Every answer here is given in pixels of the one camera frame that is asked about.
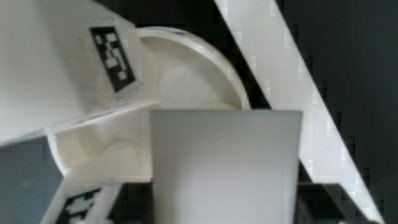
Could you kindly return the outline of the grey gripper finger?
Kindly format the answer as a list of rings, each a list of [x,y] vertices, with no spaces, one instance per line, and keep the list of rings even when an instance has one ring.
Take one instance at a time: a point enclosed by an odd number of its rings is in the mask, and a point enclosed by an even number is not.
[[[326,191],[344,215],[342,224],[377,224],[377,221],[367,217],[342,185],[328,184]]]

